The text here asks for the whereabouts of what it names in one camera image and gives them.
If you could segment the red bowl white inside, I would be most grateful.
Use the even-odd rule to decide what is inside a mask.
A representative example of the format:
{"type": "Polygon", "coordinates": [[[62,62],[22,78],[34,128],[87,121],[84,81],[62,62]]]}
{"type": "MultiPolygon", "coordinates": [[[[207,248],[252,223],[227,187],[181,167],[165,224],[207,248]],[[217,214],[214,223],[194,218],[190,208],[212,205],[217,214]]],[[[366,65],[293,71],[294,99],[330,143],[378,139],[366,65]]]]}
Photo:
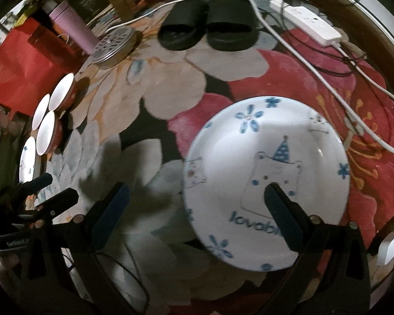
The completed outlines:
{"type": "Polygon", "coordinates": [[[68,73],[57,83],[49,101],[49,111],[62,112],[68,109],[75,101],[76,87],[75,74],[68,73]]]}

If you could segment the white plate blue bear print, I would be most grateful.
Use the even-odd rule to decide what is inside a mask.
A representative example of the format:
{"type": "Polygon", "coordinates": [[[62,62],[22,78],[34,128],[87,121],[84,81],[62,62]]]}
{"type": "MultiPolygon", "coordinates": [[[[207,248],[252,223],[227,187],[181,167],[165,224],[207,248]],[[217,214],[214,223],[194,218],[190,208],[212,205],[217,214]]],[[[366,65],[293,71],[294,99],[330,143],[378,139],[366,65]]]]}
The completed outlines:
{"type": "Polygon", "coordinates": [[[277,183],[308,215],[338,224],[349,196],[349,162],[339,134],[315,109],[261,96],[209,119],[183,169],[183,197],[198,239],[219,260],[253,272],[290,267],[291,251],[264,203],[277,183]]]}

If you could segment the small blue print plate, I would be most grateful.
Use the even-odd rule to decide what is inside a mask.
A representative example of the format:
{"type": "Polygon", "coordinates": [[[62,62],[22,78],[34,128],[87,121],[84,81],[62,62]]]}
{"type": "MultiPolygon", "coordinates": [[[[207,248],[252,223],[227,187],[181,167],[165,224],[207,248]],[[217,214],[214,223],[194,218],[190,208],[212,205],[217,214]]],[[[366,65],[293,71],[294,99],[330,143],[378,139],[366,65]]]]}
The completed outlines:
{"type": "Polygon", "coordinates": [[[33,136],[30,136],[20,155],[19,164],[19,182],[26,183],[33,179],[36,161],[36,142],[33,136]]]}

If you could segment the white box edge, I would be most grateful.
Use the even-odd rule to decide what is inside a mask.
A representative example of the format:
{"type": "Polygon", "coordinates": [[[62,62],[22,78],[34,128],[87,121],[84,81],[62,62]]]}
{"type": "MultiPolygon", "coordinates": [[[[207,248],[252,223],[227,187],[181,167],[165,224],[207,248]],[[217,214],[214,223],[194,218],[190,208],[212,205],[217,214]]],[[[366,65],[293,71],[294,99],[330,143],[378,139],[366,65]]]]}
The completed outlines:
{"type": "Polygon", "coordinates": [[[377,254],[377,264],[387,265],[394,258],[394,231],[383,240],[377,254]]]}

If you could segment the red paper bag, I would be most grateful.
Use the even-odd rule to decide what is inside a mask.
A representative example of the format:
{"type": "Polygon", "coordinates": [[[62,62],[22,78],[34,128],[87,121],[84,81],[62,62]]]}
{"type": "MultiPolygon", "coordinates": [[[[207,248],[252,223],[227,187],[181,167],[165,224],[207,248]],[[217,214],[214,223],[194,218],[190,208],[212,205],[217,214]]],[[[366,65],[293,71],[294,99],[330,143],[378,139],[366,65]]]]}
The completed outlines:
{"type": "Polygon", "coordinates": [[[32,116],[41,99],[82,63],[61,38],[29,18],[0,46],[0,104],[32,116]]]}

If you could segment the round metal grate tin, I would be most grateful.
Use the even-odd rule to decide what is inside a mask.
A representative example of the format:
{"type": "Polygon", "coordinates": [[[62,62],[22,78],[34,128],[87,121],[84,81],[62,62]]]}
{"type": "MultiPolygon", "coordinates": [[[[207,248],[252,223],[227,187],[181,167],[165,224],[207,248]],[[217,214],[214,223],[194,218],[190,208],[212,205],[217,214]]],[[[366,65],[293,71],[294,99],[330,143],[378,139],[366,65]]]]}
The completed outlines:
{"type": "Polygon", "coordinates": [[[130,26],[110,31],[95,47],[90,63],[101,69],[113,67],[132,52],[136,43],[137,32],[130,26]]]}

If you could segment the pink thermos bottle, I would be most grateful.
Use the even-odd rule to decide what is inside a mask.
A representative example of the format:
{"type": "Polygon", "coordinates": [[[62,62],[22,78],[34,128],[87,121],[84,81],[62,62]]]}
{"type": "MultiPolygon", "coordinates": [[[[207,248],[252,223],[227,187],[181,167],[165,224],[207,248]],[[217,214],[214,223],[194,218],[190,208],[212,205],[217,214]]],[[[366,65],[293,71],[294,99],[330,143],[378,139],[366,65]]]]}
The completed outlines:
{"type": "Polygon", "coordinates": [[[67,1],[60,3],[50,13],[50,19],[64,31],[85,53],[91,55],[99,43],[97,36],[67,1]]]}

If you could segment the white power strip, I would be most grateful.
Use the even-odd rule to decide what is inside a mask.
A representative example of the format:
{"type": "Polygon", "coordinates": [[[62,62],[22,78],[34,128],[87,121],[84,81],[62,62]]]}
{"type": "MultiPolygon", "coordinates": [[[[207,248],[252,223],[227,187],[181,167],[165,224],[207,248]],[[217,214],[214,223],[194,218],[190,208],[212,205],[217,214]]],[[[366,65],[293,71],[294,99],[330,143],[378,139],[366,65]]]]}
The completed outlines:
{"type": "Polygon", "coordinates": [[[334,46],[342,41],[339,31],[330,26],[324,19],[303,6],[290,6],[283,0],[271,0],[270,8],[286,20],[304,31],[320,46],[334,46]]]}

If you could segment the right black slipper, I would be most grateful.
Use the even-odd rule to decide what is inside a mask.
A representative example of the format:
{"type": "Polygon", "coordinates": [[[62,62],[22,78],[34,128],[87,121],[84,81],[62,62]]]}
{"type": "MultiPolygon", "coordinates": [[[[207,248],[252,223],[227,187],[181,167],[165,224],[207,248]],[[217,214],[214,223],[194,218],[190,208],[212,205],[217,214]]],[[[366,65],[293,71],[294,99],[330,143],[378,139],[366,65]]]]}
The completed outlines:
{"type": "Polygon", "coordinates": [[[258,41],[258,19],[248,0],[208,2],[206,38],[220,51],[247,50],[258,41]]]}

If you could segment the black slipper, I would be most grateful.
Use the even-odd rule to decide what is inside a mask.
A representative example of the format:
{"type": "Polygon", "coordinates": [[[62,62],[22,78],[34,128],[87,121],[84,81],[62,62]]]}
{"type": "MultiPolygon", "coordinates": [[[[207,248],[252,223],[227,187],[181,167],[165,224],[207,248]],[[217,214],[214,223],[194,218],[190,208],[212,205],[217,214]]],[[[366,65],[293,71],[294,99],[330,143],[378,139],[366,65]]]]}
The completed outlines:
{"type": "Polygon", "coordinates": [[[247,50],[258,41],[258,19],[248,0],[208,2],[206,38],[220,51],[247,50]]]}
{"type": "Polygon", "coordinates": [[[175,4],[159,29],[160,45],[173,51],[192,48],[206,33],[207,15],[208,3],[203,0],[175,4]]]}

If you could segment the left black slipper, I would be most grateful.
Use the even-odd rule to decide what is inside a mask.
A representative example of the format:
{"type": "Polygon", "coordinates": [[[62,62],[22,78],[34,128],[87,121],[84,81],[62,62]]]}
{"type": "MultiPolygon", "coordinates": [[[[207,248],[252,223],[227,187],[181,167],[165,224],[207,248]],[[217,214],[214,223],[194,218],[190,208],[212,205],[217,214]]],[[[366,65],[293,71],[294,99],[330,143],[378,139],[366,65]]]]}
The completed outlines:
{"type": "Polygon", "coordinates": [[[159,29],[160,45],[173,51],[192,48],[206,33],[207,15],[208,3],[203,0],[175,4],[159,29]]]}

